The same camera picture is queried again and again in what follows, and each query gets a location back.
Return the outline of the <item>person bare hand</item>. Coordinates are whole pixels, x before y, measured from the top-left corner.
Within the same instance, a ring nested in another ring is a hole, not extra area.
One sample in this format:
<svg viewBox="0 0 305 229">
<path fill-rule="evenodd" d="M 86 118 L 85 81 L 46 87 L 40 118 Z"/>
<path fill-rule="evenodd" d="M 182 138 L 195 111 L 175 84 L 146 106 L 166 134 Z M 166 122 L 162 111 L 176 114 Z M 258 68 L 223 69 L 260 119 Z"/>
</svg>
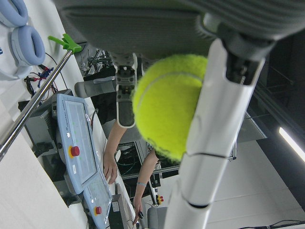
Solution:
<svg viewBox="0 0 305 229">
<path fill-rule="evenodd" d="M 133 224 L 136 224 L 136 222 L 140 218 L 140 212 L 142 212 L 142 198 L 141 197 L 134 197 L 133 207 L 134 207 L 134 211 L 135 211 L 135 218 L 133 220 Z"/>
<path fill-rule="evenodd" d="M 117 178 L 117 164 L 114 158 L 114 154 L 105 153 L 103 156 L 103 173 L 108 181 L 108 184 L 111 185 L 115 182 Z"/>
</svg>

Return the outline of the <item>left robot dexterous hand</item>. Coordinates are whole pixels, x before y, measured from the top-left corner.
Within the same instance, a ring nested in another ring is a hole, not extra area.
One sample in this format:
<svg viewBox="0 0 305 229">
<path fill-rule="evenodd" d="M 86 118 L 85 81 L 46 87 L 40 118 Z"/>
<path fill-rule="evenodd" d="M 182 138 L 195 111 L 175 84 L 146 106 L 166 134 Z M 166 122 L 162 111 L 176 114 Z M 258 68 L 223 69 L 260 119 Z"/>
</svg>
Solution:
<svg viewBox="0 0 305 229">
<path fill-rule="evenodd" d="M 112 54 L 118 122 L 179 160 L 167 229 L 203 229 L 265 58 L 305 27 L 302 0 L 57 0 L 65 20 Z"/>
</svg>

